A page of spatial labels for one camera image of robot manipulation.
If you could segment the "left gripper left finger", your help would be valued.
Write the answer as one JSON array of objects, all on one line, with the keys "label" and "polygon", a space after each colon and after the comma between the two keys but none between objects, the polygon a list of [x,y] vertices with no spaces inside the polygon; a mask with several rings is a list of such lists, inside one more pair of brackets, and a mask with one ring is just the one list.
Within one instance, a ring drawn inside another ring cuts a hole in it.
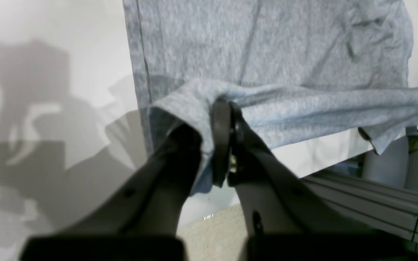
[{"label": "left gripper left finger", "polygon": [[78,223],[31,237],[22,261],[186,261],[176,238],[199,169],[200,135],[182,124],[119,190]]}]

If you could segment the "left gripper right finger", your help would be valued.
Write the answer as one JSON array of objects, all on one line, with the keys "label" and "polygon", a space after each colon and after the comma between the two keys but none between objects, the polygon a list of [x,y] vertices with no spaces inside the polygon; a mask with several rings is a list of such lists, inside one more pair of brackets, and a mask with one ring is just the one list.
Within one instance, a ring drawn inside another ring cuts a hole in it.
[{"label": "left gripper right finger", "polygon": [[240,261],[418,261],[401,239],[337,213],[269,150],[239,106],[211,112],[213,184],[235,188],[248,238]]}]

